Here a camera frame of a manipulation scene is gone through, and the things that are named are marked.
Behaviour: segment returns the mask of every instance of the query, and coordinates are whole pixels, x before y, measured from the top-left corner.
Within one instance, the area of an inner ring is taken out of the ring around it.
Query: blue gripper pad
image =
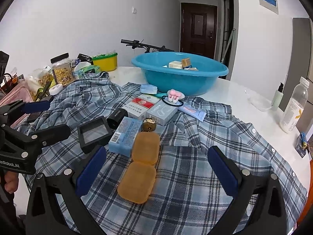
[[[48,110],[50,108],[50,102],[47,100],[44,101],[34,101],[26,103],[22,111],[26,114],[36,113]]]
[[[238,194],[238,180],[229,169],[228,165],[225,163],[221,155],[223,155],[223,157],[226,159],[226,156],[221,152],[218,147],[210,147],[208,150],[208,161],[217,178],[221,182],[225,193],[228,196],[235,197]]]
[[[75,193],[78,197],[88,194],[105,161],[106,149],[100,147],[76,180]]]

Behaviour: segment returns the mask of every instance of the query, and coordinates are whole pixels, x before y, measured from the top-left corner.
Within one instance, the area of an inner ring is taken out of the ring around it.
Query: blue plastic basin
[[[193,67],[199,71],[165,68],[173,61],[190,58]],[[188,53],[153,52],[132,59],[132,64],[140,67],[149,84],[166,93],[170,89],[181,91],[187,96],[206,93],[219,76],[228,74],[228,68],[207,57]]]

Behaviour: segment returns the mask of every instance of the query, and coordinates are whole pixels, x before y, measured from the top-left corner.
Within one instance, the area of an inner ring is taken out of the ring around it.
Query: hand cream tube
[[[187,115],[192,116],[193,118],[198,119],[201,122],[203,122],[203,120],[206,116],[206,113],[204,111],[196,110],[195,108],[193,108],[189,105],[185,105],[185,104],[181,107],[178,107],[178,110],[186,113]]]

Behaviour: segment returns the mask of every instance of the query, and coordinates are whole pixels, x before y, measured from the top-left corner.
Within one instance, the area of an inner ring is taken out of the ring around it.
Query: human hand
[[[4,189],[9,193],[12,194],[17,191],[18,189],[18,173],[7,171],[4,174],[4,180],[6,184],[4,185]]]

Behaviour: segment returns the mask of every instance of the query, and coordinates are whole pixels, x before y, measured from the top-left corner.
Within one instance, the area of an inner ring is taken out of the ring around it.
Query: bicycle handlebar
[[[163,46],[163,47],[156,47],[156,46],[140,43],[137,40],[133,40],[133,41],[121,40],[121,43],[126,44],[126,46],[132,46],[132,49],[135,49],[135,48],[145,48],[146,49],[145,53],[150,53],[150,49],[151,48],[156,49],[158,51],[162,51],[162,52],[173,52],[174,51],[174,50],[165,48],[165,46]]]

